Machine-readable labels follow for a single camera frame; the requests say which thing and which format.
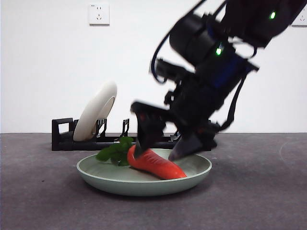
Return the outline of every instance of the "green led light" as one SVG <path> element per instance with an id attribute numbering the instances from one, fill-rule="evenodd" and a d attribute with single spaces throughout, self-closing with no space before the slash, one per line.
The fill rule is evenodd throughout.
<path id="1" fill-rule="evenodd" d="M 271 15 L 270 15 L 270 19 L 274 19 L 276 16 L 276 12 L 272 12 Z"/>
<path id="2" fill-rule="evenodd" d="M 222 49 L 221 49 L 221 48 L 217 48 L 217 49 L 216 49 L 216 54 L 217 54 L 217 55 L 221 55 L 221 53 L 222 53 Z"/>

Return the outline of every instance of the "white wall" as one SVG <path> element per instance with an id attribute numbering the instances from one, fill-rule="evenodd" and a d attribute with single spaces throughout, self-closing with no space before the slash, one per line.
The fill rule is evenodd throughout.
<path id="1" fill-rule="evenodd" d="M 51 132 L 52 119 L 79 118 L 106 79 L 118 84 L 108 132 L 121 131 L 125 118 L 136 131 L 135 99 L 164 106 L 174 84 L 157 84 L 149 63 L 164 34 L 196 1 L 110 0 L 110 26 L 91 27 L 87 6 L 98 2 L 1 1 L 1 133 Z M 198 12 L 219 4 L 209 0 Z M 248 76 L 228 132 L 307 132 L 306 38 L 307 29 L 289 27 L 253 59 L 260 71 Z M 168 44 L 161 56 L 184 63 Z M 213 120 L 224 121 L 230 99 Z"/>

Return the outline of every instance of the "blue component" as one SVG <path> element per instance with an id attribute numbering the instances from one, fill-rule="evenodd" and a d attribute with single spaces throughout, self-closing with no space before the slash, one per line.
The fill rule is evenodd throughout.
<path id="1" fill-rule="evenodd" d="M 241 66 L 243 58 L 239 57 L 236 54 L 233 54 L 229 59 L 228 63 L 221 66 L 219 70 L 217 70 L 214 82 L 212 82 L 215 88 L 221 88 L 225 86 L 229 80 L 233 78 L 238 71 L 239 66 Z"/>

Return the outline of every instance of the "plastic carrot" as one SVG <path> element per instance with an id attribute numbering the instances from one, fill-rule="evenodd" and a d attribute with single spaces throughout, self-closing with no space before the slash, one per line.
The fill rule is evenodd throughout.
<path id="1" fill-rule="evenodd" d="M 146 150 L 137 159 L 134 158 L 135 145 L 127 154 L 128 163 L 136 169 L 145 170 L 163 179 L 177 179 L 187 177 L 183 170 L 175 163 L 157 155 L 151 149 Z"/>

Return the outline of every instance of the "ceramic plate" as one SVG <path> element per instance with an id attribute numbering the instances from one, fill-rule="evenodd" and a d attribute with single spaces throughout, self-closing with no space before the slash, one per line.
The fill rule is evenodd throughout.
<path id="1" fill-rule="evenodd" d="M 107 118 L 117 95 L 117 86 L 110 81 L 89 101 L 77 123 L 74 141 L 91 139 L 96 131 L 96 121 Z"/>
<path id="2" fill-rule="evenodd" d="M 167 159 L 170 149 L 153 149 Z M 130 166 L 119 167 L 110 162 L 100 162 L 95 155 L 78 162 L 81 177 L 90 185 L 102 191 L 125 196 L 160 196 L 187 190 L 206 178 L 212 163 L 200 155 L 189 155 L 174 161 L 187 177 L 161 180 L 150 173 L 139 171 Z"/>

